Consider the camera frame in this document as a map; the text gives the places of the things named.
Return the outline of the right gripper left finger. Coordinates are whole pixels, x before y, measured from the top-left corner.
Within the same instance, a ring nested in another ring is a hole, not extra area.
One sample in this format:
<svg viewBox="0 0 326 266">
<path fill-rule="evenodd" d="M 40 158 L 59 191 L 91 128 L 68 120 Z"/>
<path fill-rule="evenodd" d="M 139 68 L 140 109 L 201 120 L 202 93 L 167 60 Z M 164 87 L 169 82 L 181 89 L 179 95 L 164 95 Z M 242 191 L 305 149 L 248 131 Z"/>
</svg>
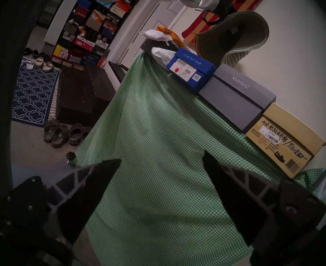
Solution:
<svg viewBox="0 0 326 266">
<path fill-rule="evenodd" d="M 49 177 L 27 174 L 2 199 L 2 217 L 14 227 L 73 244 L 120 165 L 121 159 L 111 159 Z"/>
</svg>

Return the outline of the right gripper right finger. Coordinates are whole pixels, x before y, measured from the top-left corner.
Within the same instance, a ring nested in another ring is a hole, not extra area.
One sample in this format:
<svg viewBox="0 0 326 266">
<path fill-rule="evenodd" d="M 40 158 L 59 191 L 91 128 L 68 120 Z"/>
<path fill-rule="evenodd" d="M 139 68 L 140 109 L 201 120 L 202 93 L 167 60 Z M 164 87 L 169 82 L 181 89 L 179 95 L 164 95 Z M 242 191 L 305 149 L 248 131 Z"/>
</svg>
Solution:
<svg viewBox="0 0 326 266">
<path fill-rule="evenodd" d="M 326 204 L 293 179 L 275 184 L 255 172 L 223 165 L 207 150 L 202 162 L 248 246 L 287 246 L 315 230 L 326 213 Z"/>
</svg>

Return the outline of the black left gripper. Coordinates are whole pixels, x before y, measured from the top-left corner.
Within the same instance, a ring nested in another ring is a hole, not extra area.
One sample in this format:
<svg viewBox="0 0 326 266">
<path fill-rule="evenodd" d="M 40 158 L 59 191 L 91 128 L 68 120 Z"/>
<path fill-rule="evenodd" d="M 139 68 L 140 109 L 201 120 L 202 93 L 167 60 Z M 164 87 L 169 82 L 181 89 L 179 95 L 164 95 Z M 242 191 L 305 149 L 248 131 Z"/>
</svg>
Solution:
<svg viewBox="0 0 326 266">
<path fill-rule="evenodd" d="M 212 13 L 217 15 L 219 18 L 225 18 L 228 15 L 235 13 L 232 0 L 219 0 L 215 9 L 212 10 Z"/>
</svg>

